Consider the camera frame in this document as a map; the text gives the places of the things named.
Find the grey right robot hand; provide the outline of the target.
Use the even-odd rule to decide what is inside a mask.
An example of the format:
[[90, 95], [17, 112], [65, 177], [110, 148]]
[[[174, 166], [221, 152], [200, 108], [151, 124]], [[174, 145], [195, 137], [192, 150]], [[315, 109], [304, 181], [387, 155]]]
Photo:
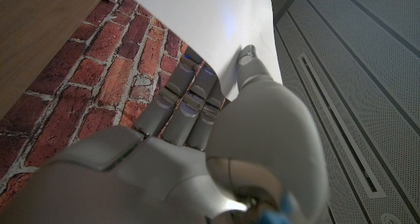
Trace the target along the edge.
[[200, 149], [165, 138], [177, 95], [163, 89], [132, 127], [112, 126], [53, 156], [1, 212], [2, 223], [315, 223], [328, 178], [316, 124], [252, 45], [238, 97], [203, 110]]

